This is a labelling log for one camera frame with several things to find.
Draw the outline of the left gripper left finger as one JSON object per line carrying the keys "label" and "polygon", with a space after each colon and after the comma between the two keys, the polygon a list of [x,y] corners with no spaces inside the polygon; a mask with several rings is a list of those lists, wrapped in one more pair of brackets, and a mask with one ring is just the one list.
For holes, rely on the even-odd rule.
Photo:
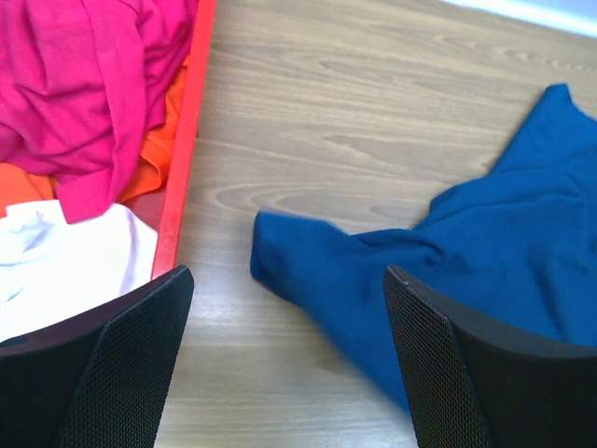
{"label": "left gripper left finger", "polygon": [[153,446],[193,290],[190,269],[180,265],[2,342],[2,446]]}

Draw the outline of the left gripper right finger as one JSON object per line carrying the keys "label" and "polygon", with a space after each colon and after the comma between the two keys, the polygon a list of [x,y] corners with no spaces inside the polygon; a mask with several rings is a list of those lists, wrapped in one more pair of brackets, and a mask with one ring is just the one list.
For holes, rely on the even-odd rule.
{"label": "left gripper right finger", "polygon": [[396,266],[383,290],[418,446],[595,446],[595,348],[512,327]]}

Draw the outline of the blue printed t shirt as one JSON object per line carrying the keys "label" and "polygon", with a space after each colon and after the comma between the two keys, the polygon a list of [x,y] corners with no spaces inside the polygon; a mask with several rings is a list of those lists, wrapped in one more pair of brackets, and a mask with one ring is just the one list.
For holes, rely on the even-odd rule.
{"label": "blue printed t shirt", "polygon": [[596,121],[566,85],[545,89],[488,174],[439,194],[409,230],[256,216],[253,278],[406,407],[382,289],[391,265],[514,327],[595,345]]}

